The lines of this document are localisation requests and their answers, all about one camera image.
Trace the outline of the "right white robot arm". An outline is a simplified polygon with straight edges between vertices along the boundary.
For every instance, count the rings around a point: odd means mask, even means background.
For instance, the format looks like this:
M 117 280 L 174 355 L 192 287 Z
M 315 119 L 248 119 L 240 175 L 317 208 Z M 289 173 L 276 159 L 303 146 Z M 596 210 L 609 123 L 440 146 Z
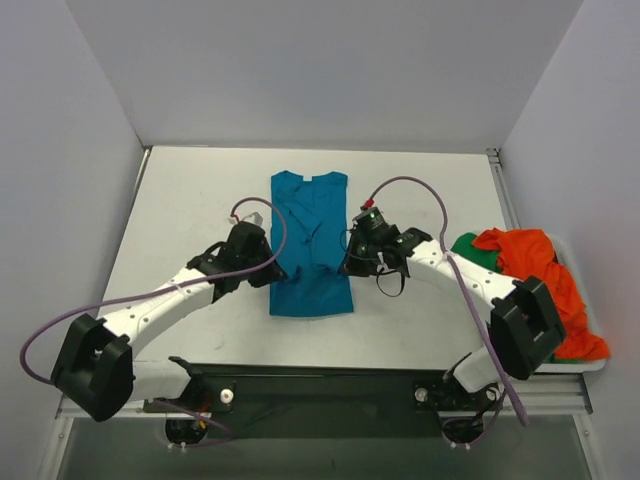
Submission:
M 398 273 L 461 297 L 483 346 L 456 363 L 443 383 L 448 404 L 465 408 L 479 391 L 505 378 L 526 380 L 566 339 L 552 295 L 535 276 L 518 280 L 446 251 L 426 232 L 400 231 L 378 208 L 361 211 L 349 229 L 341 270 L 349 276 Z

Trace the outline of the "blue t-shirt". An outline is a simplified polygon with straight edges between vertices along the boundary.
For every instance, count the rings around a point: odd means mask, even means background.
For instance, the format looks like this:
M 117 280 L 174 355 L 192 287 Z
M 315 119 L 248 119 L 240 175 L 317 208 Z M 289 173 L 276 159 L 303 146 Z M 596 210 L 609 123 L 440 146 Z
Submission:
M 270 286 L 269 314 L 315 318 L 354 311 L 349 277 L 340 272 L 347 229 L 348 176 L 330 172 L 307 180 L 290 171 L 271 177 L 272 246 L 286 278 Z

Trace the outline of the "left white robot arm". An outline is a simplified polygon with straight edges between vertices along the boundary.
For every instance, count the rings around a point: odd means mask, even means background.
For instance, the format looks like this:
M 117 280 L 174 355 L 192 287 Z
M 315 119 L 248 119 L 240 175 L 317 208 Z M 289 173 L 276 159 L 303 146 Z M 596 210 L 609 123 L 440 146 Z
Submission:
M 154 339 L 190 314 L 238 289 L 242 282 L 260 288 L 283 279 L 272 258 L 265 231 L 242 221 L 226 241 L 191 259 L 149 297 L 99 319 L 76 318 L 67 331 L 51 381 L 91 418 L 113 417 L 126 403 L 167 399 L 182 412 L 202 399 L 198 371 L 186 360 L 141 360 Z

